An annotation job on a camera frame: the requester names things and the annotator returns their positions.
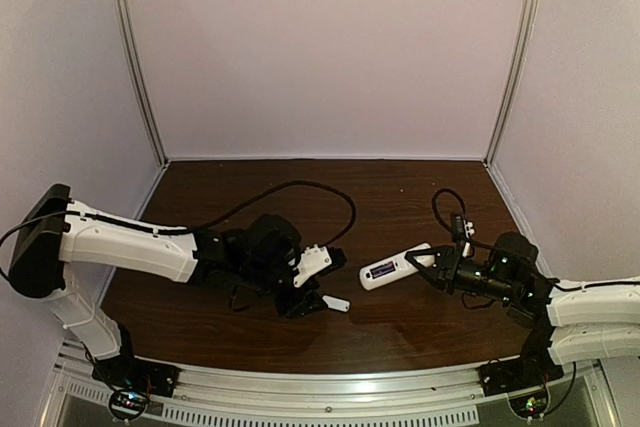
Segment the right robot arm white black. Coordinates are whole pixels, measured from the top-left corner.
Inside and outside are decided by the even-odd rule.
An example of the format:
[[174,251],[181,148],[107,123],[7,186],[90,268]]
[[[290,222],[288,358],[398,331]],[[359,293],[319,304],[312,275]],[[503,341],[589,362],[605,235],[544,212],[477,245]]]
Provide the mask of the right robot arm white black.
[[432,287],[499,302],[529,335],[510,375],[530,389],[561,373],[563,366],[639,353],[639,280],[568,281],[544,276],[538,249],[507,232],[478,263],[465,256],[468,240],[409,250],[405,260]]

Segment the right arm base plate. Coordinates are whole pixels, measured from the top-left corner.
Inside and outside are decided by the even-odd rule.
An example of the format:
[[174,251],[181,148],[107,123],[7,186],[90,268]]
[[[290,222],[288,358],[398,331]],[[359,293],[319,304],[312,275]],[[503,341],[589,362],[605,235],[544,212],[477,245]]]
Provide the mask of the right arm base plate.
[[564,376],[561,366],[523,357],[492,359],[480,365],[477,372],[485,397],[543,387],[546,383]]

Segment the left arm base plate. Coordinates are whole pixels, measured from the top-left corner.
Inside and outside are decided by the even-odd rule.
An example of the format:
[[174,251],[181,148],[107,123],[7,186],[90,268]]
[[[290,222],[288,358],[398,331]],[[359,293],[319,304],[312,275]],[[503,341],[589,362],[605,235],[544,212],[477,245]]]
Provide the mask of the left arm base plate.
[[123,355],[92,360],[92,377],[108,387],[171,398],[181,369],[170,364],[127,358]]

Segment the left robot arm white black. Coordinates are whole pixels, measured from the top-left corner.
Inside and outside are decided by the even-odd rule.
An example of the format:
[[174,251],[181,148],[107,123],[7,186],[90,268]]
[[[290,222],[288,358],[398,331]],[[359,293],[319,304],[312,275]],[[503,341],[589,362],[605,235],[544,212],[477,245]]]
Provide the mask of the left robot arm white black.
[[229,276],[237,287],[272,297],[286,319],[328,307],[314,278],[332,263],[328,249],[303,248],[297,229],[279,215],[223,232],[165,228],[103,213],[55,184],[6,234],[16,242],[4,279],[20,295],[48,301],[92,363],[123,391],[144,380],[129,333],[84,296],[65,271],[71,263],[105,264],[195,287]]

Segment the white battery cover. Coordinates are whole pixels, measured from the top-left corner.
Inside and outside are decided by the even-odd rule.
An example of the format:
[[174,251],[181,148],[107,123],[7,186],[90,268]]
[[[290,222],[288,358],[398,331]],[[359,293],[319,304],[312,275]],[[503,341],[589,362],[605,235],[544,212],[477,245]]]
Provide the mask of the white battery cover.
[[346,313],[350,309],[350,302],[345,299],[323,295],[322,300],[329,309],[334,311]]

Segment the white remote control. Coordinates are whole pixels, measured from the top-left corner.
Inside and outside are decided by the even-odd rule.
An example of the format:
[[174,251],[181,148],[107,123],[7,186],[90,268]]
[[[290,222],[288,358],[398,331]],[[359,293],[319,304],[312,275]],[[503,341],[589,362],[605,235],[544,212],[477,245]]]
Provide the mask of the white remote control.
[[427,250],[430,248],[430,244],[422,243],[391,257],[387,257],[374,262],[373,264],[362,267],[359,271],[361,286],[366,291],[371,291],[416,274],[418,269],[405,259],[406,253],[409,251]]

